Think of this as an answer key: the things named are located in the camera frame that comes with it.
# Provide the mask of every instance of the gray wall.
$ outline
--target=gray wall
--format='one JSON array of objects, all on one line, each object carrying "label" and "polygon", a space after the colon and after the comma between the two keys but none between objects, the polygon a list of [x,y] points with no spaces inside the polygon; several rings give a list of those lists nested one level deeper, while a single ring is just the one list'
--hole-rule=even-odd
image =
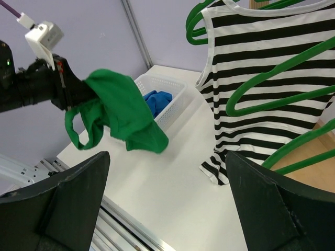
[{"label": "gray wall", "polygon": [[[185,31],[189,12],[203,1],[130,0],[154,64],[198,72],[204,69],[208,47],[189,44]],[[239,5],[248,8],[249,0],[240,0]]]},{"label": "gray wall", "polygon": [[[6,0],[35,22],[55,22],[65,37],[54,52],[67,58],[73,72],[86,78],[98,68],[137,77],[146,66],[119,0]],[[25,28],[0,6],[0,39],[9,44],[15,67],[27,67],[35,59],[25,41]],[[80,118],[75,127],[83,130]],[[64,128],[64,112],[49,101],[0,114],[0,153],[28,165],[54,157],[70,142]]]}]

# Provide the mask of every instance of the wooden surface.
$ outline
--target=wooden surface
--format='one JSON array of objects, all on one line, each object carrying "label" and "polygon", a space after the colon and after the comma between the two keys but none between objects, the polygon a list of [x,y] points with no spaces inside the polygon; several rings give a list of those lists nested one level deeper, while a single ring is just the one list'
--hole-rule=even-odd
[{"label": "wooden surface", "polygon": [[260,3],[256,3],[254,0],[250,0],[249,1],[249,8],[250,9],[259,9],[265,5],[268,5],[269,1],[264,1],[264,2],[260,2]]},{"label": "wooden surface", "polygon": [[[322,124],[317,124],[315,129],[320,126],[322,126]],[[334,139],[335,135],[333,133],[324,134],[292,151],[272,169],[276,170],[335,149]],[[305,167],[286,176],[322,190],[335,192],[335,158],[333,157],[315,165]]]}]

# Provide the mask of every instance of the blue cloth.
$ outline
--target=blue cloth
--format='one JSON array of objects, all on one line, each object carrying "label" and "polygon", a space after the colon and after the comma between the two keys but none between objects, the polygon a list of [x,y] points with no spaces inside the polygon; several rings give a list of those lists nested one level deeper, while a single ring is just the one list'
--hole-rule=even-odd
[{"label": "blue cloth", "polygon": [[170,93],[157,92],[155,90],[144,95],[143,98],[147,102],[154,118],[172,101],[172,95]]}]

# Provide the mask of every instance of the striped shirt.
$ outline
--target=striped shirt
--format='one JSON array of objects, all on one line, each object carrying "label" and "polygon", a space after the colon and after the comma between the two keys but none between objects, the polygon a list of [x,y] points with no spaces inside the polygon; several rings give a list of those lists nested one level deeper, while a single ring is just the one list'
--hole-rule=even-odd
[{"label": "striped shirt", "polygon": [[[228,151],[262,164],[311,130],[331,104],[333,94],[241,117],[229,117],[225,111],[228,99],[244,82],[335,36],[335,0],[278,10],[245,9],[233,0],[219,0],[202,13],[209,56],[196,87],[214,113],[216,145],[200,169],[223,185],[228,183]],[[335,48],[251,88],[236,109],[334,84]]]}]

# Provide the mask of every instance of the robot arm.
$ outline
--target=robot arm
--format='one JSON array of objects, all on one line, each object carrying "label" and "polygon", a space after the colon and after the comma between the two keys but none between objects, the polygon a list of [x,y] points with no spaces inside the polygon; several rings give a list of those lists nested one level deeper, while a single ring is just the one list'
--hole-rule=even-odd
[{"label": "robot arm", "polygon": [[0,112],[51,100],[61,110],[71,110],[97,98],[85,82],[71,71],[65,58],[52,55],[54,67],[37,59],[26,70],[15,73],[10,47],[0,41]]}]

